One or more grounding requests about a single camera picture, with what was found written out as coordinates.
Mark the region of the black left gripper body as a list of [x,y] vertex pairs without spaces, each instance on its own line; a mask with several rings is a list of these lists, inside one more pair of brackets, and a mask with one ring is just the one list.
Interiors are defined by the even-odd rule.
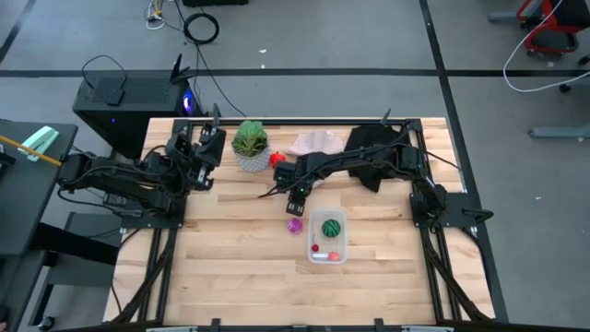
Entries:
[[181,175],[193,182],[193,165],[201,160],[194,155],[188,139],[179,133],[172,134],[166,144],[165,153],[180,168]]

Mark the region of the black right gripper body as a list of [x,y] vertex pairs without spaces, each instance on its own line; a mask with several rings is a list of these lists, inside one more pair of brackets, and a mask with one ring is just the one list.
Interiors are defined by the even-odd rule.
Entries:
[[289,200],[298,200],[301,197],[306,198],[315,186],[322,183],[324,179],[316,174],[300,178],[289,188]]

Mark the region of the clear plastic tupperware container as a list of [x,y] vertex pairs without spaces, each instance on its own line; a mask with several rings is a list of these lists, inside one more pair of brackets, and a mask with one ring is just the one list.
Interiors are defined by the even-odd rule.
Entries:
[[[322,224],[327,219],[336,219],[341,225],[341,233],[336,238],[327,238],[322,233]],[[312,236],[319,245],[319,251],[314,253],[311,249]],[[342,265],[348,260],[348,235],[347,216],[340,208],[324,208],[314,210],[308,221],[308,258],[312,263],[324,265]],[[339,261],[330,261],[331,252],[337,252]]]

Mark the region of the potted succulent, white patterned pot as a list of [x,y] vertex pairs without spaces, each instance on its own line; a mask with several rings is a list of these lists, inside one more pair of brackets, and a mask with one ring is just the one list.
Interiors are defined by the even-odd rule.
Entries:
[[231,141],[239,166],[246,172],[262,172],[270,162],[268,135],[260,121],[243,121]]

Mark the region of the beige pink cloth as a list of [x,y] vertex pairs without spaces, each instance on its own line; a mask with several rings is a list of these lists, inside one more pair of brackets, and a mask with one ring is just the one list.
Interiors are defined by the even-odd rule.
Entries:
[[342,139],[332,131],[312,131],[299,134],[286,149],[290,156],[302,156],[313,152],[337,154],[344,151]]

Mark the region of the black computer tower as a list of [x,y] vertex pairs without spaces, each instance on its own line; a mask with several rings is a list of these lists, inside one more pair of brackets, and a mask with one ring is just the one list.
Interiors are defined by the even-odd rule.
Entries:
[[[202,117],[203,110],[190,86],[192,77],[178,57],[169,71],[81,70],[81,82],[72,110],[112,149],[135,160],[141,156],[148,125],[153,118]],[[122,88],[119,106],[107,98]]]

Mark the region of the black cloth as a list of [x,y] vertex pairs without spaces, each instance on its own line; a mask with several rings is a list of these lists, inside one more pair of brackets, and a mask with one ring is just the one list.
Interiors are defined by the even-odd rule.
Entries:
[[[408,135],[403,135],[402,130],[395,130],[391,126],[381,124],[365,124],[355,127],[351,130],[348,137],[345,151],[359,149],[361,147],[369,148],[376,144],[388,145],[392,141],[409,144]],[[388,173],[389,167],[383,165],[382,168],[366,166],[353,170],[348,170],[350,177],[358,178],[360,183],[368,190],[378,193],[383,179],[392,179],[393,176]]]

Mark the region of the black power brick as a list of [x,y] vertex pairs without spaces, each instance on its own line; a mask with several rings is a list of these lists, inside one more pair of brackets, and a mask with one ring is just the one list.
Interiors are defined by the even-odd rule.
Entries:
[[112,208],[121,217],[140,218],[144,214],[144,209],[139,203],[115,194],[106,194],[103,205]]

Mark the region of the mint green stapler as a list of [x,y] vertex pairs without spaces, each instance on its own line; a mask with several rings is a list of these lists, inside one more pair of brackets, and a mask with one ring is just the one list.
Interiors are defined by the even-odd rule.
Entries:
[[60,133],[57,130],[46,125],[29,136],[22,143],[22,146],[44,154],[59,135]]

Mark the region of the yellow pencil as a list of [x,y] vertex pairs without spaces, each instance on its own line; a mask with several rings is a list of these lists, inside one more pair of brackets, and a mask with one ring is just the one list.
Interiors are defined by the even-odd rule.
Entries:
[[17,141],[14,141],[14,140],[6,137],[6,136],[0,136],[0,141],[2,141],[4,143],[7,143],[8,145],[11,145],[11,146],[13,146],[15,148],[21,148],[21,149],[25,150],[26,152],[28,152],[29,154],[38,157],[40,160],[44,160],[46,162],[49,162],[49,163],[51,163],[51,164],[53,164],[53,165],[55,165],[57,167],[61,167],[62,166],[62,162],[61,161],[56,160],[56,159],[53,159],[53,158],[48,157],[48,156],[45,156],[44,154],[42,154],[42,153],[40,153],[40,152],[38,152],[38,151],[36,151],[34,149],[25,147],[25,146],[19,144]]

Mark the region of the black desk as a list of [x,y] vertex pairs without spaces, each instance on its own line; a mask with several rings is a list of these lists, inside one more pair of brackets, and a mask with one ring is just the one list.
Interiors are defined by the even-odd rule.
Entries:
[[58,168],[32,162],[4,145],[16,162],[0,173],[0,312],[8,332],[16,332],[41,273],[46,253],[30,241],[56,183]]

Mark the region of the grey furniture leg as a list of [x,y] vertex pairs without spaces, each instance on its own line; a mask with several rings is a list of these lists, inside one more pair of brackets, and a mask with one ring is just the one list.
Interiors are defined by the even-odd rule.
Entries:
[[529,131],[533,138],[590,139],[590,123],[577,126],[538,126]]

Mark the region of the red and black cart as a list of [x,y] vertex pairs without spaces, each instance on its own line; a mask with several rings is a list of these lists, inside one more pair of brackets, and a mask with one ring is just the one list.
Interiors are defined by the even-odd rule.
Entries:
[[524,47],[531,53],[572,53],[577,34],[590,29],[586,0],[524,0],[515,11],[488,13],[489,22],[509,22],[528,30]]

